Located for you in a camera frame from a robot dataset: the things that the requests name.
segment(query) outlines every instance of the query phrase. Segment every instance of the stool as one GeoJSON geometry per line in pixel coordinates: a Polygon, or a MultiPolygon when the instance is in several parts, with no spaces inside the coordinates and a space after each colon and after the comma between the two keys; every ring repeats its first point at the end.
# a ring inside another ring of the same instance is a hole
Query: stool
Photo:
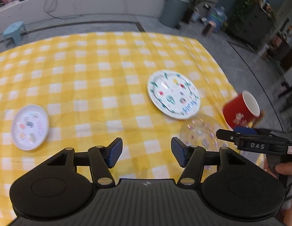
{"type": "Polygon", "coordinates": [[[7,38],[12,37],[14,40],[15,45],[21,43],[21,36],[20,36],[20,29],[23,28],[25,32],[27,32],[24,22],[16,22],[8,26],[7,29],[5,29],[3,36],[5,45],[7,46],[7,38]]]}

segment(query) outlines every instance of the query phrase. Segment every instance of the gray trash can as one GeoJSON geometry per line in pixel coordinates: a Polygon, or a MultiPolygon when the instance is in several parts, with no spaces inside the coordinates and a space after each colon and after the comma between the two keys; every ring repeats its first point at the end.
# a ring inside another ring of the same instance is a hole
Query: gray trash can
{"type": "Polygon", "coordinates": [[[175,27],[183,18],[189,0],[167,0],[159,21],[168,27],[175,27]]]}

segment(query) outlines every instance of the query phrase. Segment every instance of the cup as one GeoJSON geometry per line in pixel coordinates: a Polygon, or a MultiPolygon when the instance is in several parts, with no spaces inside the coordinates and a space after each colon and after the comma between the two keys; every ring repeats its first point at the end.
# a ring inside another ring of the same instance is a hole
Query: cup
{"type": "Polygon", "coordinates": [[[233,129],[247,124],[260,116],[256,99],[248,91],[242,91],[236,98],[226,103],[222,110],[227,124],[233,129]]]}

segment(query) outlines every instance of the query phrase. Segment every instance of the small white oval plate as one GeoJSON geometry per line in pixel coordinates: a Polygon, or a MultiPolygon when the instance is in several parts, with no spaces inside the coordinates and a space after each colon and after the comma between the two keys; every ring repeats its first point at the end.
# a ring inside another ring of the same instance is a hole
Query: small white oval plate
{"type": "Polygon", "coordinates": [[[27,105],[15,115],[11,125],[12,140],[22,150],[37,148],[49,133],[49,118],[38,105],[27,105]]]}
{"type": "Polygon", "coordinates": [[[193,83],[182,74],[171,70],[153,73],[147,91],[155,106],[176,119],[188,119],[200,108],[201,99],[193,83]]]}

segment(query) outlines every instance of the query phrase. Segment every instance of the gray tile floor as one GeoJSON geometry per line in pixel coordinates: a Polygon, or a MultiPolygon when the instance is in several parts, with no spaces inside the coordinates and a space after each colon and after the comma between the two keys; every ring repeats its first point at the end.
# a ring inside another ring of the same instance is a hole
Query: gray tile floor
{"type": "MultiPolygon", "coordinates": [[[[180,30],[162,25],[158,19],[144,16],[126,15],[84,15],[64,20],[49,19],[27,25],[28,34],[21,44],[66,34],[93,31],[139,31],[174,34],[197,39],[219,64],[229,82],[237,92],[250,91],[257,99],[260,109],[266,111],[260,127],[274,130],[289,129],[289,115],[280,113],[283,100],[278,100],[278,89],[283,78],[272,63],[261,59],[224,33],[212,34],[209,38],[201,34],[200,23],[181,24],[180,30]]],[[[1,43],[0,52],[13,48],[1,43]]]]}

